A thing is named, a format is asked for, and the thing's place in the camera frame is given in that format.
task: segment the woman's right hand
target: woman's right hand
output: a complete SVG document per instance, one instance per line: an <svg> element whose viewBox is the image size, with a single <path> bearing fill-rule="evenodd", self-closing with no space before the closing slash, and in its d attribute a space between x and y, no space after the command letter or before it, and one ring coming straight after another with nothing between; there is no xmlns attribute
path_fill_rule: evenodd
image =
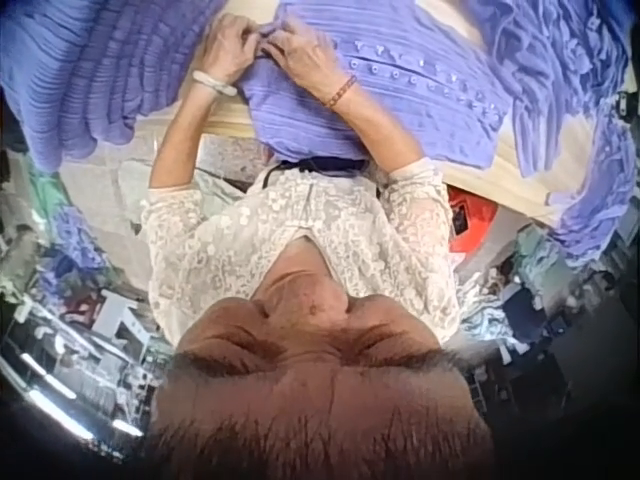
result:
<svg viewBox="0 0 640 480"><path fill-rule="evenodd" d="M323 103L349 80L338 63L332 40L295 17L288 17L261 48L297 85Z"/></svg>

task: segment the table surface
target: table surface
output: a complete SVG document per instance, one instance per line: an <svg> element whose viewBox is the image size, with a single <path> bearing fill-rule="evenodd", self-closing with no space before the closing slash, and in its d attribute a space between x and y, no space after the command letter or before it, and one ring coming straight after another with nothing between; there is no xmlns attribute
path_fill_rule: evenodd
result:
<svg viewBox="0 0 640 480"><path fill-rule="evenodd" d="M460 0L417 0L436 19L457 30L469 41L484 48L478 31L465 18L459 7ZM248 16L259 23L273 19L278 0L230 0L226 12ZM194 64L201 51L196 54ZM184 89L188 88L190 75ZM166 126L173 118L176 105L153 115L146 121L153 126ZM211 115L206 133L233 137L253 137L254 130L249 111L239 99L225 99ZM546 199L550 192L575 192L580 189L589 165L593 125L584 117L565 121L560 135L560 151L549 172L523 179L518 169L515 139L511 122L506 119L499 133L493 165L480 171L474 168L439 162L448 184L468 190L511 208L545 225L556 225L562 209L549 207Z"/></svg>

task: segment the white lace top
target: white lace top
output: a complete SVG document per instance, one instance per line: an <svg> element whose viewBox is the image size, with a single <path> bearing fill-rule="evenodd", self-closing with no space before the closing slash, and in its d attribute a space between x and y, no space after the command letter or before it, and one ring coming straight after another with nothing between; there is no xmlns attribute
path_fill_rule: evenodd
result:
<svg viewBox="0 0 640 480"><path fill-rule="evenodd" d="M308 235L349 295L382 294L431 327L441 342L459 325L451 262L451 209L427 159L389 178L381 199L363 178L296 170L263 173L247 196L204 219L196 189L151 190L142 214L155 318L176 345L213 303L250 298L278 255Z"/></svg>

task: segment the sleeve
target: sleeve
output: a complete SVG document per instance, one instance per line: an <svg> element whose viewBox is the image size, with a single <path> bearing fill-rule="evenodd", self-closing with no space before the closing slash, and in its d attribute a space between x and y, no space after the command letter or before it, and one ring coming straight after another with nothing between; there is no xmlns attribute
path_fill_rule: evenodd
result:
<svg viewBox="0 0 640 480"><path fill-rule="evenodd" d="M204 221L202 194L195 187L150 189L143 204L142 229L147 236L151 266L184 243Z"/></svg>
<svg viewBox="0 0 640 480"><path fill-rule="evenodd" d="M184 264L185 243L203 221L202 194L193 187L151 189L143 204L142 228L152 267L149 302L156 322L174 346L191 318L175 298L177 272Z"/></svg>
<svg viewBox="0 0 640 480"><path fill-rule="evenodd" d="M441 342L460 323L456 281L449 253L452 212L442 173L423 159L389 175L380 198L389 223L423 266L429 322Z"/></svg>

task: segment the woman's left hand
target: woman's left hand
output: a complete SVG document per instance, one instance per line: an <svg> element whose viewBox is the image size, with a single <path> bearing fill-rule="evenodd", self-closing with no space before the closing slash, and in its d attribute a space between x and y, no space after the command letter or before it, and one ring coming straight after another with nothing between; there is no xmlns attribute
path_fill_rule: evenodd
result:
<svg viewBox="0 0 640 480"><path fill-rule="evenodd" d="M222 15L209 33L200 70L227 85L235 83L256 58L258 29L247 17Z"/></svg>

